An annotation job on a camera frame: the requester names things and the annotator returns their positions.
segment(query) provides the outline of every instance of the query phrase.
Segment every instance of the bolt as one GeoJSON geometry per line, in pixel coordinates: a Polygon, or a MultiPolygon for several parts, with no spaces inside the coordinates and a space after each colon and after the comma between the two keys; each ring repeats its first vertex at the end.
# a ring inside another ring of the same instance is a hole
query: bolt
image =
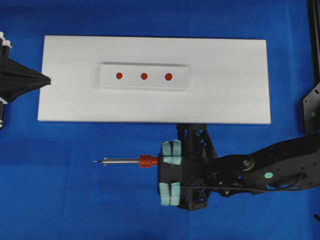
{"type": "Polygon", "coordinates": [[[265,179],[271,179],[274,176],[274,174],[272,172],[266,172],[264,175],[265,179]]]}
{"type": "Polygon", "coordinates": [[[245,165],[246,167],[250,166],[250,162],[248,160],[243,160],[243,165],[245,165]]]}

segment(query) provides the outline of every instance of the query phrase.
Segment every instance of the metal rod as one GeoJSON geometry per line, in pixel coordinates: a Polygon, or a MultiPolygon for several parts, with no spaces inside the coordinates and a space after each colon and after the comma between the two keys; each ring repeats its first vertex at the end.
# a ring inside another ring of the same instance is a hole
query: metal rod
{"type": "Polygon", "coordinates": [[[93,161],[94,163],[102,163],[102,164],[138,164],[140,161],[139,159],[133,158],[115,158],[115,159],[103,159],[103,160],[96,160],[93,161]]]}

